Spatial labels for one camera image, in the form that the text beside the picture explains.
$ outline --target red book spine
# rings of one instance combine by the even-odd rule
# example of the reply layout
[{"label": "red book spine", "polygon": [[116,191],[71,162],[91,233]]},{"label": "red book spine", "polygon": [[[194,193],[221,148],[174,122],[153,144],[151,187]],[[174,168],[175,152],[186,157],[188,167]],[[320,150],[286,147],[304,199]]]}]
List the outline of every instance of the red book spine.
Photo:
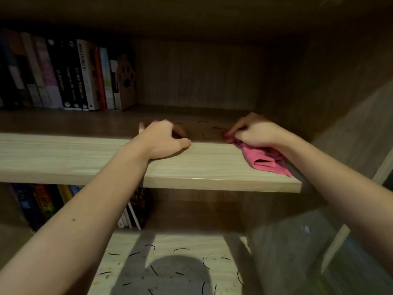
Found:
[{"label": "red book spine", "polygon": [[96,62],[96,72],[97,72],[97,88],[100,99],[100,107],[102,110],[106,110],[106,97],[105,97],[105,85],[104,85],[104,77],[102,75],[101,68],[101,56],[99,53],[99,48],[94,45],[93,46],[94,53],[94,61]]}]

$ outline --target yellow book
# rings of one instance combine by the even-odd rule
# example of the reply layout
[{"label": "yellow book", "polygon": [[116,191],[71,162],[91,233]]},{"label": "yellow book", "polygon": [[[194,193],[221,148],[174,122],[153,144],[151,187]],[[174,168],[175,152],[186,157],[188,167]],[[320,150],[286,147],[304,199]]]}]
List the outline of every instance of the yellow book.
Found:
[{"label": "yellow book", "polygon": [[70,187],[66,184],[57,184],[57,188],[59,189],[61,198],[63,199],[64,204],[66,204],[69,200],[72,199],[72,193]]}]

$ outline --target right hand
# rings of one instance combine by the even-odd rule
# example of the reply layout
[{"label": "right hand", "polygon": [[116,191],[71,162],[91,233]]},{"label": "right hand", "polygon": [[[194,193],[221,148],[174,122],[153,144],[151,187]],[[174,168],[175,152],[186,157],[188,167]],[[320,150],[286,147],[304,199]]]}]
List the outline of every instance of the right hand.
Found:
[{"label": "right hand", "polygon": [[265,117],[256,113],[249,113],[242,117],[228,131],[227,135],[235,135],[235,138],[253,147],[276,148],[285,142],[285,138],[291,133]]}]

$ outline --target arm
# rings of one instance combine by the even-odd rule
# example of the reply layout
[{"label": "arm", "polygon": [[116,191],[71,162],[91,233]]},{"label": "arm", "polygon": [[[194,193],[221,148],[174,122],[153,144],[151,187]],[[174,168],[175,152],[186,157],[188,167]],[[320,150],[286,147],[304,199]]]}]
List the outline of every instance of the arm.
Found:
[{"label": "arm", "polygon": [[228,134],[254,147],[284,154],[319,193],[393,265],[393,193],[348,168],[310,143],[255,113]]},{"label": "arm", "polygon": [[[140,134],[121,147],[2,269],[0,290],[9,295],[62,295],[89,270],[95,274],[149,159],[172,155],[191,144],[187,138],[173,139],[173,126],[169,121],[153,122],[144,130],[141,124]],[[180,128],[174,130],[185,136]]]}]

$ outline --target black curved mark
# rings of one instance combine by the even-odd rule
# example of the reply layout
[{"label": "black curved mark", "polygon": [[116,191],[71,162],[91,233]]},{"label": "black curved mark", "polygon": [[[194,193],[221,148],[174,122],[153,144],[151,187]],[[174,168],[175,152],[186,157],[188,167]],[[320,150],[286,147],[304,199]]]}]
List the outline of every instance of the black curved mark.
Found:
[{"label": "black curved mark", "polygon": [[204,262],[204,260],[203,260],[204,258],[202,258],[202,263],[203,263],[203,266],[205,266],[207,269],[210,269],[209,267],[207,267],[206,265],[205,265],[205,262]]},{"label": "black curved mark", "polygon": [[188,250],[190,250],[189,248],[177,248],[177,249],[175,249],[174,251],[176,251],[176,250],[178,250],[178,249],[188,249]]},{"label": "black curved mark", "polygon": [[156,271],[154,270],[153,266],[150,266],[151,269],[153,269],[154,273],[158,276],[158,274],[156,273]]},{"label": "black curved mark", "polygon": [[237,279],[239,280],[239,282],[242,284],[242,286],[244,287],[244,285],[243,285],[243,283],[240,281],[240,278],[239,278],[239,270],[237,271]]},{"label": "black curved mark", "polygon": [[154,249],[153,249],[153,250],[155,250],[155,249],[156,249],[156,247],[155,247],[153,244],[146,244],[145,246],[148,246],[148,245],[150,245],[150,246],[153,246],[153,247],[154,247]]}]

